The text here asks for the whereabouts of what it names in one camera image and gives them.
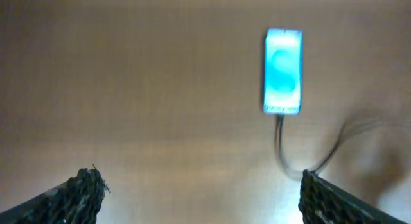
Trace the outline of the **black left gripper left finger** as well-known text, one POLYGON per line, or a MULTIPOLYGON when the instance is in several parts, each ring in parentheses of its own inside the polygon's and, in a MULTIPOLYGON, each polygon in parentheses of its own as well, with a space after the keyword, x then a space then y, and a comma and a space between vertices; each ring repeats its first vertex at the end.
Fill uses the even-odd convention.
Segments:
POLYGON ((75 177, 1 213, 3 224, 96 224, 106 181, 96 169, 79 169, 75 177))

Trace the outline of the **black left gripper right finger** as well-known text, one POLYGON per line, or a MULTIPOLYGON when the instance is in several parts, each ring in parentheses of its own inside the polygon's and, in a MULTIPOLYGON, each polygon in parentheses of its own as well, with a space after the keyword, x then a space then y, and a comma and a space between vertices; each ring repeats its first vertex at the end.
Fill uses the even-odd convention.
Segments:
POLYGON ((302 172, 299 210, 304 224, 406 224, 307 169, 302 172))

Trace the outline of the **blue Galaxy smartphone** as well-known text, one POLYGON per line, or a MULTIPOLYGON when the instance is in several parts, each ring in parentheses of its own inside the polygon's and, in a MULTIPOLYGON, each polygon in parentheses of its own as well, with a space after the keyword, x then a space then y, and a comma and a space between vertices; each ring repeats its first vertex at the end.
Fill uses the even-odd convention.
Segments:
POLYGON ((302 105, 303 33, 270 28, 264 41, 263 111, 297 115, 302 105))

